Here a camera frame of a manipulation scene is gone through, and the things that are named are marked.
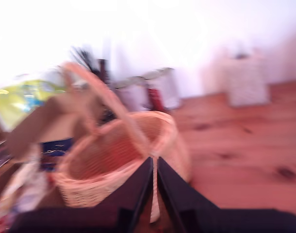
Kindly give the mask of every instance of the white wall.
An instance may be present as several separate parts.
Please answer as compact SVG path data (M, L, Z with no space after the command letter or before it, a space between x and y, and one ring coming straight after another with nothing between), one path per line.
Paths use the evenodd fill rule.
M115 79L171 66L183 97L221 90L212 61L237 40L260 45L268 81L283 82L295 30L296 0L4 0L0 83L62 62L70 45L90 43L102 56L108 38Z

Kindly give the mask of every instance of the cardboard box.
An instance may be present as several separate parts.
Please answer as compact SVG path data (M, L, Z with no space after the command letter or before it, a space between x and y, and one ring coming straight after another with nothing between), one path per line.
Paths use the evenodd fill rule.
M95 94L88 88L81 93L80 104L85 105L98 122L104 107ZM73 138L74 143L88 133L80 108L69 93L49 98L43 106L36 108L6 137L6 145L12 159L0 168L0 193L12 174L26 161L31 145L41 142ZM58 188L48 191L39 207L63 206Z

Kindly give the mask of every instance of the plastic bag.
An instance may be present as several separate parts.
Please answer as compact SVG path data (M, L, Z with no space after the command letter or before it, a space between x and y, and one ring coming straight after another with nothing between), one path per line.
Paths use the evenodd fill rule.
M46 173L39 171L40 149L31 149L29 161L12 176L0 196L0 233L11 226L20 213L35 209L46 194Z

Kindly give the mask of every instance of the wooden floor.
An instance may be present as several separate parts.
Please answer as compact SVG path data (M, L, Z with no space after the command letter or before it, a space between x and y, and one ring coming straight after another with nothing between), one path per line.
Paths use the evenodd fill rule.
M221 94L171 113L192 156L192 186L221 208L296 214L296 82L271 94L265 106L231 108Z

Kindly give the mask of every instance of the basket handle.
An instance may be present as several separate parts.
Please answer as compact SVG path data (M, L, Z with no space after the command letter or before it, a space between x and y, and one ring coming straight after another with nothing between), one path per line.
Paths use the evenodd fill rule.
M128 115L128 111L121 103L120 99L114 94L113 91L108 89L107 85L105 85L95 74L89 72L88 70L81 67L79 64L66 62L62 65L63 77L66 81L66 85L69 91L73 94L76 101L80 99L79 93L73 88L72 81L69 73L73 72L79 75L81 78L86 80L90 86L92 91L103 100L104 104L108 106L115 115L123 121L129 136L132 139L133 144L141 151L144 157L148 157L150 153L150 142L144 133L139 129L138 125L135 121ZM85 118L86 127L90 131L91 134L98 137L100 135L100 130L96 125L91 113L89 110L82 106L79 103L79 107L81 108L81 114Z

